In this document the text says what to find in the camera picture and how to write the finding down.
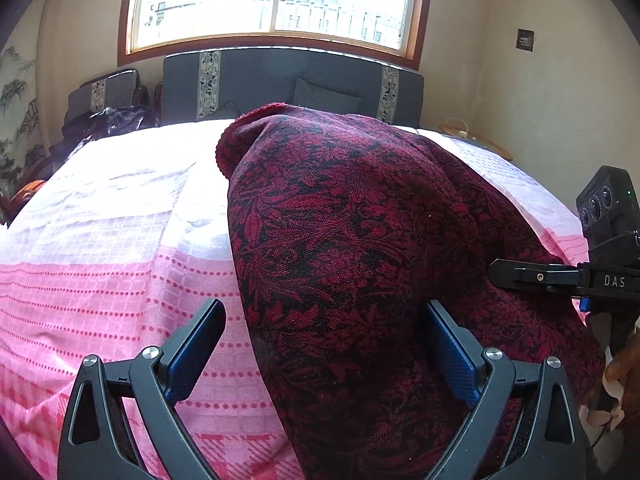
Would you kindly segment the person's right hand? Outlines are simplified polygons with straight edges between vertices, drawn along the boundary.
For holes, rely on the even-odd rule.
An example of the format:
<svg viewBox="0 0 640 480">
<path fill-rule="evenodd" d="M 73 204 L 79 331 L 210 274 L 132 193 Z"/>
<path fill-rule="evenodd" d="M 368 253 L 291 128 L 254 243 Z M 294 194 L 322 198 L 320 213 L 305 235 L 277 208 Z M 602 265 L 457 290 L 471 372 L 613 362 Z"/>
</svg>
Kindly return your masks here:
<svg viewBox="0 0 640 480">
<path fill-rule="evenodd" d="M 607 393 L 616 401 L 614 408 L 597 408 L 600 397 Z M 586 422 L 591 427 L 639 426 L 639 329 L 626 346 L 606 364 L 602 378 L 588 393 Z"/>
</svg>

